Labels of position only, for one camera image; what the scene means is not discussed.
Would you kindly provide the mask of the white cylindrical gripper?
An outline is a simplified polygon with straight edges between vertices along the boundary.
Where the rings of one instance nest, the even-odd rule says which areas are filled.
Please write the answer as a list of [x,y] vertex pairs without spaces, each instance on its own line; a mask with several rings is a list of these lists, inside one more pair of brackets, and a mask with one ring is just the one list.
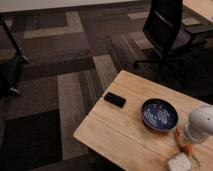
[[[180,128],[176,128],[173,132],[174,138],[179,140],[182,136],[182,132]],[[188,143],[192,144],[201,144],[205,142],[210,137],[210,122],[197,122],[192,123],[188,122],[184,126],[183,137]],[[193,155],[193,146],[192,144],[188,144],[185,146],[185,153],[188,156]]]

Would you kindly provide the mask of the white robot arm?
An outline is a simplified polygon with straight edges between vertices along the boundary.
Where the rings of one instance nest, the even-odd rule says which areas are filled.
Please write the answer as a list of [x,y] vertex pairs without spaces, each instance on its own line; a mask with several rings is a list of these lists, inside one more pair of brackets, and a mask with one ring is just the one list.
[[185,125],[174,131],[177,146],[187,156],[193,155],[194,144],[201,144],[210,136],[213,136],[213,105],[203,105],[192,110]]

